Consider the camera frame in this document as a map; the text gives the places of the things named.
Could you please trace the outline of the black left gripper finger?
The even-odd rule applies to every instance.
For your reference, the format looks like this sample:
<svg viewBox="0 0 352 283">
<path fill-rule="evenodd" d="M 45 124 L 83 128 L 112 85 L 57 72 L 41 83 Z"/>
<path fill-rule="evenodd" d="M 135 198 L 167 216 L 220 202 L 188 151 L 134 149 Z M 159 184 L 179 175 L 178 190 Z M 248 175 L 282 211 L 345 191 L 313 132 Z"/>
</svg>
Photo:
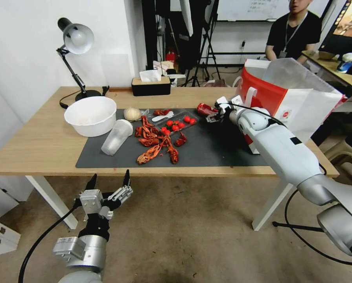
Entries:
<svg viewBox="0 0 352 283">
<path fill-rule="evenodd" d="M 96 195 L 96 181 L 97 181 L 97 174 L 94 174 L 91 179 L 87 182 L 85 190 L 79 194 L 80 198 L 85 197 L 94 197 Z"/>
<path fill-rule="evenodd" d="M 129 169 L 127 169 L 124 175 L 122 187 L 109 195 L 107 200 L 113 202 L 120 201 L 120 203 L 123 204 L 132 195 L 132 193 L 133 189 L 131 187 L 130 172 Z"/>
</svg>

